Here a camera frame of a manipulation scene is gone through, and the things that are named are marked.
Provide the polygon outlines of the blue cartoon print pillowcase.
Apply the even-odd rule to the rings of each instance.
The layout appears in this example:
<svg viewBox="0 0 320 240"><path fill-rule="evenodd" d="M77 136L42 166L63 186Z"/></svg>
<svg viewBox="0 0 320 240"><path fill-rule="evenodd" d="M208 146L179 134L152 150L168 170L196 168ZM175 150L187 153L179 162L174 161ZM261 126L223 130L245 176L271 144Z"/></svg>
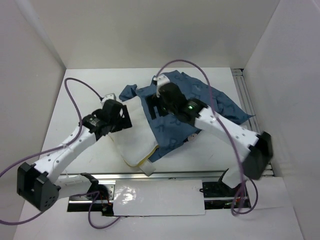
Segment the blue cartoon print pillowcase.
<svg viewBox="0 0 320 240"><path fill-rule="evenodd" d="M211 133L246 157L256 134L242 133L241 125L251 116L224 92L177 70L155 77L149 86L127 85L119 95L125 102L139 98L146 120L157 142L149 157L155 162L181 147L200 131Z"/></svg>

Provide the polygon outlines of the white pillow with yellow edge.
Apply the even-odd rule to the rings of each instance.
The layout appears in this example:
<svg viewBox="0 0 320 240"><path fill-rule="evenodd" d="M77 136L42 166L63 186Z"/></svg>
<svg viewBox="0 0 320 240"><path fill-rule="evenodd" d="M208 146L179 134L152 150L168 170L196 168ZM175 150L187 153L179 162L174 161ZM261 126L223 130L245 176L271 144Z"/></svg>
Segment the white pillow with yellow edge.
<svg viewBox="0 0 320 240"><path fill-rule="evenodd" d="M159 148L138 96L124 102L132 127L111 133L119 154L131 168L139 168L146 176L156 171L150 157Z"/></svg>

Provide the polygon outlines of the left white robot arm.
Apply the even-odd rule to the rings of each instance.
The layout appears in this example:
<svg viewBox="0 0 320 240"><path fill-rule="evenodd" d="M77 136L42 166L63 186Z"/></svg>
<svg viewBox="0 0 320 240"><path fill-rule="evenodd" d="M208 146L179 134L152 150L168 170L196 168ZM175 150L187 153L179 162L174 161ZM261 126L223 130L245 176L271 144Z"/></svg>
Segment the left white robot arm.
<svg viewBox="0 0 320 240"><path fill-rule="evenodd" d="M17 193L26 201L45 212L58 199L84 196L88 200L98 193L108 194L91 174L83 172L74 177L60 178L63 171L83 151L101 137L132 127L127 106L108 99L102 108L85 116L74 132L58 147L33 164L24 162L17 170Z"/></svg>

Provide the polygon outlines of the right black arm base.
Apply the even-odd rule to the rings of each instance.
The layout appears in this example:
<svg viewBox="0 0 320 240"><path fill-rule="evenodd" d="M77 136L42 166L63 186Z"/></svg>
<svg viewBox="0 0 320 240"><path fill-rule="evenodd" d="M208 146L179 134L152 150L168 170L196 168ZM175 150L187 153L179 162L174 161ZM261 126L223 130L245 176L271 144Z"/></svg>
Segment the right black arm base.
<svg viewBox="0 0 320 240"><path fill-rule="evenodd" d="M203 193L205 198L231 198L236 195L241 186L238 184L236 187L230 188L219 179L218 181L203 182L199 191Z"/></svg>

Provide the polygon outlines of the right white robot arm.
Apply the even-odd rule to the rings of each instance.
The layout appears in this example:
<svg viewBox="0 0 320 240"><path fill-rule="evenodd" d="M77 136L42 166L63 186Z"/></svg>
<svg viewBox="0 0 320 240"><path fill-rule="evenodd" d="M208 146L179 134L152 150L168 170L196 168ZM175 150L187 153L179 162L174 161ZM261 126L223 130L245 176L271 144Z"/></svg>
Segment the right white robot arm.
<svg viewBox="0 0 320 240"><path fill-rule="evenodd" d="M271 135L256 133L233 123L197 98L187 99L179 87L165 83L156 93L145 98L152 119L174 115L180 122L208 132L232 146L238 167L230 168L220 177L218 190L230 196L247 179L259 180L273 158Z"/></svg>

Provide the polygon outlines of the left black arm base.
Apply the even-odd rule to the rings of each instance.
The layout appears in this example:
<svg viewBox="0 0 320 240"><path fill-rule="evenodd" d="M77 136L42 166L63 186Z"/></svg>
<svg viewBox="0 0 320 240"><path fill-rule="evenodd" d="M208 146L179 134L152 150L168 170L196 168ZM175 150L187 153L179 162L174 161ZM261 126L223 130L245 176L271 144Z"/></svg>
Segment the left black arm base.
<svg viewBox="0 0 320 240"><path fill-rule="evenodd" d="M93 200L98 194L98 200L107 200L107 203L110 203L109 189L105 185L100 184L99 180L89 173L81 173L80 176L89 180L90 186L85 193L75 194L72 197L86 197L89 200Z"/></svg>

